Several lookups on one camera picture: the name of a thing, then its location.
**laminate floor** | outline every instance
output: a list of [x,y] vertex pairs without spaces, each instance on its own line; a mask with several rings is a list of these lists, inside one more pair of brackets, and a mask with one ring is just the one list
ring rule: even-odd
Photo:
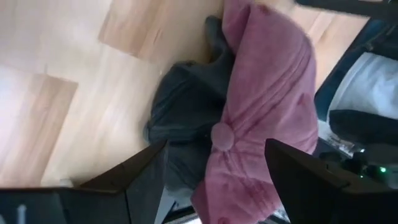
[[[317,86],[367,19],[258,0],[315,45]],[[79,184],[143,149],[162,75],[208,60],[221,0],[0,0],[0,186]]]

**tufted button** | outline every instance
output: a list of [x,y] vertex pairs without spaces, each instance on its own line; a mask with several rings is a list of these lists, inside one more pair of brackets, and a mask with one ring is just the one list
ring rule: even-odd
[[218,219],[218,224],[229,224],[229,219],[222,217]]
[[221,151],[228,151],[234,144],[235,135],[226,123],[217,123],[211,130],[211,140],[214,147]]

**pink pillow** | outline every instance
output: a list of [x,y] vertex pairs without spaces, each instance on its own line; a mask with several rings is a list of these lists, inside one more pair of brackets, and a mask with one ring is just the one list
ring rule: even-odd
[[223,31],[236,61],[192,203],[204,224],[255,224],[281,206],[264,157],[266,139],[315,150],[315,59],[301,29],[252,1],[225,0]]

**black fabric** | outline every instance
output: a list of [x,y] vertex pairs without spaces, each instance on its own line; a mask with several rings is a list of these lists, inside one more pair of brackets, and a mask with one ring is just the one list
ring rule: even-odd
[[390,144],[398,146],[398,121],[355,110],[330,111],[330,128],[339,138],[368,146]]
[[220,121],[234,55],[221,28],[209,17],[206,33],[211,62],[176,63],[161,81],[144,133],[149,142],[169,140],[165,187],[176,201],[190,205],[190,196],[204,178],[211,152],[210,132]]

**gray cloth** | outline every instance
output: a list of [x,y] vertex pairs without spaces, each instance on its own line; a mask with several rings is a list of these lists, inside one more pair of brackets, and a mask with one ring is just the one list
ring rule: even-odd
[[330,103],[341,81],[364,52],[398,60],[398,29],[396,29],[396,25],[370,19],[363,27],[315,95],[315,106],[320,120],[327,120]]
[[341,81],[329,110],[356,110],[398,119],[398,61],[363,53]]
[[176,63],[161,81],[144,133],[152,143],[169,140],[165,187],[176,201],[190,196],[204,178],[211,151],[210,132],[220,121],[234,55],[216,17],[206,19],[211,62]]

